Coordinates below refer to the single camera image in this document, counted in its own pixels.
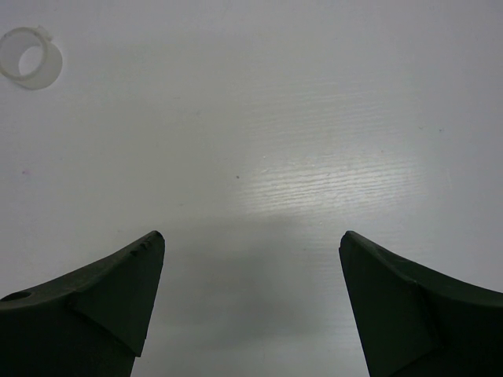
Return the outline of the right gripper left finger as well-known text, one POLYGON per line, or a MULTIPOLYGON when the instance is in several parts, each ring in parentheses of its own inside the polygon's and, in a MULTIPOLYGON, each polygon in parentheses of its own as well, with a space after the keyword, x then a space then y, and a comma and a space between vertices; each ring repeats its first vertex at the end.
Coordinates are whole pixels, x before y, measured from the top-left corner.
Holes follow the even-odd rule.
POLYGON ((144 348, 165 240, 121 250, 1 300, 3 376, 129 376, 144 348))

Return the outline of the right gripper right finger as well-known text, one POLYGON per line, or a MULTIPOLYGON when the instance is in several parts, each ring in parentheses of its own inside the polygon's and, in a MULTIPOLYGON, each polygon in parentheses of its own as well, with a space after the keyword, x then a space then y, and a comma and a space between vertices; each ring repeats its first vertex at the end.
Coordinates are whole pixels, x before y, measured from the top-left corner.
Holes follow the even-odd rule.
POLYGON ((500 376, 502 294, 348 231, 340 262, 371 376, 500 376))

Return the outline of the small white tape roll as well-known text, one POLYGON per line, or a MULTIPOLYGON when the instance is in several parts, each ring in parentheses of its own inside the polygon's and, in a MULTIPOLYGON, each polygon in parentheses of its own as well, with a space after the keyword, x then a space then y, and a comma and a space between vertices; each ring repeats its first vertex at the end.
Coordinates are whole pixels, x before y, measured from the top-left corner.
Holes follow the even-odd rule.
POLYGON ((63 58, 42 26, 17 27, 1 37, 1 74, 28 90, 52 85, 60 75, 63 58))

